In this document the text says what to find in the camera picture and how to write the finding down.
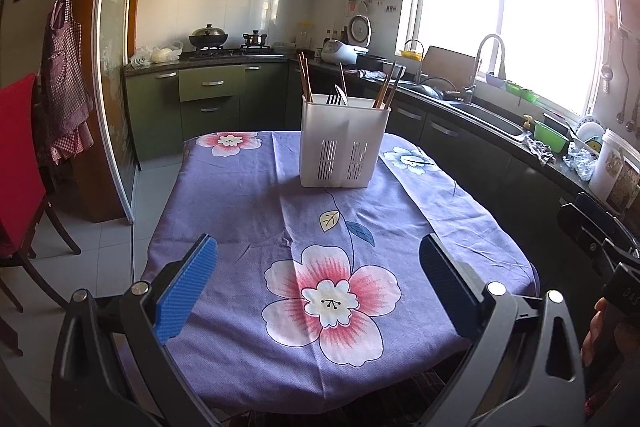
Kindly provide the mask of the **person right hand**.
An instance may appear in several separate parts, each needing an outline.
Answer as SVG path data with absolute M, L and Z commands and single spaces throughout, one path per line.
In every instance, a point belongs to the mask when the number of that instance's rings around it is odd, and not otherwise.
M 594 305 L 594 315 L 590 321 L 589 332 L 582 342 L 582 366 L 589 367 L 597 354 L 601 351 L 601 337 L 605 330 L 606 311 L 608 311 L 608 300 L 600 298 Z

